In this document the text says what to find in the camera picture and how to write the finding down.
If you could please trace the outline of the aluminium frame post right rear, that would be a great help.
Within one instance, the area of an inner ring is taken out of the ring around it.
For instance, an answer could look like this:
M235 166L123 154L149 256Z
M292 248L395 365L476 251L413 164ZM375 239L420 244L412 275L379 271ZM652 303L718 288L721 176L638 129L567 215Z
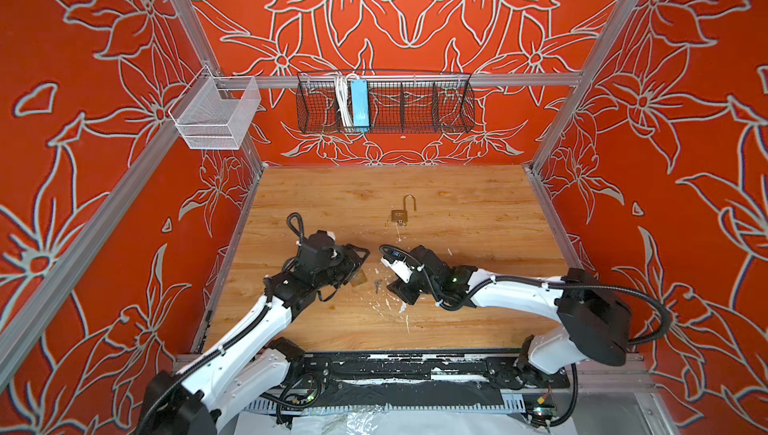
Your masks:
M554 151L554 146L560 135L566 130L571 117L575 114L580 102L586 96L591 84L594 82L599 70L607 59L610 49L623 27L628 23L633 9L639 0L617 0L610 17L606 21L596 43L587 57L578 83L569 91L553 122L550 124L544 140L540 143L531 163L529 171L540 174L545 162Z

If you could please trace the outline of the light blue box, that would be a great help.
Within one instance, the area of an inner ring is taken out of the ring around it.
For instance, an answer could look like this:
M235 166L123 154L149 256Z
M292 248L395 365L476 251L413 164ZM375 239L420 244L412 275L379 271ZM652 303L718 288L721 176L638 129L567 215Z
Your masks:
M368 82L360 78L352 79L349 87L353 126L359 132L367 132L370 127Z

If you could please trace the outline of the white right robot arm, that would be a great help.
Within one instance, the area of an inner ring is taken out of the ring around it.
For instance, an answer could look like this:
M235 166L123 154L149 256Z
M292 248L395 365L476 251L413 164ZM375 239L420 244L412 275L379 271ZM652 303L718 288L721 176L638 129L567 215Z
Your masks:
M389 291L408 305L428 294L446 311L504 308L556 322L549 332L526 339L518 360L521 371L551 375L586 360L622 366L630 348L664 337L672 326L672 314L662 301L636 289L601 284L583 269L571 268L562 277L524 277L450 266L422 245L406 251L384 244L379 251L383 264L397 276ZM632 312L624 296L647 303L658 327L632 337Z

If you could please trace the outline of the large brass padlock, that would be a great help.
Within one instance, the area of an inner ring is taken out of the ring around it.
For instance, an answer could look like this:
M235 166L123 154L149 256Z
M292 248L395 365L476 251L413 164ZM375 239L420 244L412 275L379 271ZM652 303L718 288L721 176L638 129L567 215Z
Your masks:
M390 220L398 226L406 226L409 220L408 203L412 205L412 211L417 211L416 198L412 194L406 194L402 198L402 207L393 208L390 212Z

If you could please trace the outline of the aluminium frame post left rear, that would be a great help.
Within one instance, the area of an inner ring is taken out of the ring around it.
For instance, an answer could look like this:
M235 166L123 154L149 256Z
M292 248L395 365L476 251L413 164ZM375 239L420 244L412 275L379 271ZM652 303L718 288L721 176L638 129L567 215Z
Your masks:
M170 0L183 27L197 59L211 70L214 75L221 75L221 66L197 17L191 0Z

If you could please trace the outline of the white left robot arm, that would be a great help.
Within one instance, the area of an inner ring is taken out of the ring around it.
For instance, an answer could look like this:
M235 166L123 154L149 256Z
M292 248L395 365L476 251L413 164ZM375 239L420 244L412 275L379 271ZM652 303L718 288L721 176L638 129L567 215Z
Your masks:
M175 373L147 385L137 434L217 434L268 390L285 382L303 352L281 337L325 287L349 283L370 255L337 243L333 233L308 235L301 215L286 218L297 252L265 278L264 293L214 346Z

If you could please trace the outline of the aluminium left side bar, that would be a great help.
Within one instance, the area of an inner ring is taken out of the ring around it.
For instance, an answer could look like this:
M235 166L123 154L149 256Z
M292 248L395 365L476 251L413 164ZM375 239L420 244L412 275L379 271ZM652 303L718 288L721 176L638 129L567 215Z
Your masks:
M166 121L160 126L72 245L1 332L2 389L8 386L177 138L173 122Z

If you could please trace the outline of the aluminium frame post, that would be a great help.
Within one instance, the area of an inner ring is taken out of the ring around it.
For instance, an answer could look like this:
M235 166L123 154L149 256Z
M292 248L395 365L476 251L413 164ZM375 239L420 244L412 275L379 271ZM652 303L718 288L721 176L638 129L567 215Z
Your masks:
M623 27L628 23L633 9L639 0L617 0L610 17L606 21L596 43L587 57L578 83L569 91L553 122L550 124L544 140L540 143L531 163L529 171L540 174L545 162L554 151L554 146L560 135L566 130L571 117L575 114L580 102L586 96L591 84L594 82L599 70L607 59L610 49Z
M191 0L170 0L183 27L197 59L211 70L214 75L221 75L221 66L197 17Z

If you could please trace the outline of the white mesh basket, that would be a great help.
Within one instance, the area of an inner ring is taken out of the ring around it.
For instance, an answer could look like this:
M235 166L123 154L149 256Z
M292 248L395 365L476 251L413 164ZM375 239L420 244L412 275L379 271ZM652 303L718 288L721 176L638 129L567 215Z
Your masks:
M190 149L237 150L261 100L255 77L217 76L204 64L169 109L169 116Z

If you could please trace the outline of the small brass padlock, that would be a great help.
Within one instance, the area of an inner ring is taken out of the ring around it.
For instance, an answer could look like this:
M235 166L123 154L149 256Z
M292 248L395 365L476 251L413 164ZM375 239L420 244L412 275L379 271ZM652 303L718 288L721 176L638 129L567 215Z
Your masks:
M349 284L352 287L357 287L362 284L365 284L367 282L367 277L365 275L365 272L363 270L359 270L355 273L355 275L350 279Z

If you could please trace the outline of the aluminium horizontal rear bar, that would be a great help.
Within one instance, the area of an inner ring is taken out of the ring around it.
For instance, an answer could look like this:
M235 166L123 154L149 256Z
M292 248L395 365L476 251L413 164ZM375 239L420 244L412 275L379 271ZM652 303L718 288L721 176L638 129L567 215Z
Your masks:
M254 75L214 77L216 85L224 90L245 90L250 82L255 82L260 89L293 89L300 82L333 82L342 76L336 72L321 72L295 75ZM577 86L582 79L580 72L569 73L405 73L405 74L368 74L360 78L373 82L466 82L473 87L524 87L524 86Z

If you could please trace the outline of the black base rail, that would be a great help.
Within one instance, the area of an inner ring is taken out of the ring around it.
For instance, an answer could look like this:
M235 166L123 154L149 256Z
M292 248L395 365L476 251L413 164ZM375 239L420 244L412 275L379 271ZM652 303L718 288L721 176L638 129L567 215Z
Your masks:
M516 349L315 351L298 368L312 373L291 390L314 395L308 408L284 415L334 414L363 409L523 413L533 407L564 409L573 388L569 368L528 376L516 370Z

